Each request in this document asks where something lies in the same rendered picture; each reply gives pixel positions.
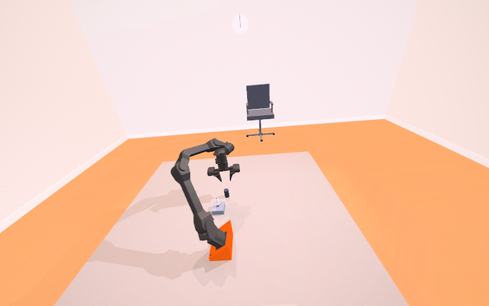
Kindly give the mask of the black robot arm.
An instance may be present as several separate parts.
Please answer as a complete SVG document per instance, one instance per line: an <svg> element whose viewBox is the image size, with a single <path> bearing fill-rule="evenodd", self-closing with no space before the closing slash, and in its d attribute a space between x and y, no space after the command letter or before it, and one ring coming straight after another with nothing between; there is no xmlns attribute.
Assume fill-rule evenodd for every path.
<svg viewBox="0 0 489 306"><path fill-rule="evenodd" d="M216 156L215 162L218 164L217 161L225 161L227 159L226 155L229 155L233 150L233 144L227 141L224 143L213 138L204 144L183 149L179 153L175 166L171 169L171 175L181 185L184 196L194 215L194 225L200 241L207 240L207 243L215 247L215 250L225 246L227 231L223 232L217 228L211 212L204 211L190 180L189 157L203 152L214 152L213 155Z"/></svg>

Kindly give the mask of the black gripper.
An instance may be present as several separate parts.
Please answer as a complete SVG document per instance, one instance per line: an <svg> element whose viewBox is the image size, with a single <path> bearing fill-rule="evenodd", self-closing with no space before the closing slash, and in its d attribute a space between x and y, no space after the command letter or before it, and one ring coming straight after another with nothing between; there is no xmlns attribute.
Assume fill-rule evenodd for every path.
<svg viewBox="0 0 489 306"><path fill-rule="evenodd" d="M233 164L233 166L228 167L227 159L225 161L221 161L221 162L217 161L217 163L218 163L217 169L215 169L215 167L209 167L207 169L207 176L214 176L214 177L218 178L220 180L220 182L222 182L220 172L230 170L230 181L231 181L233 174L240 172L239 164Z"/></svg>

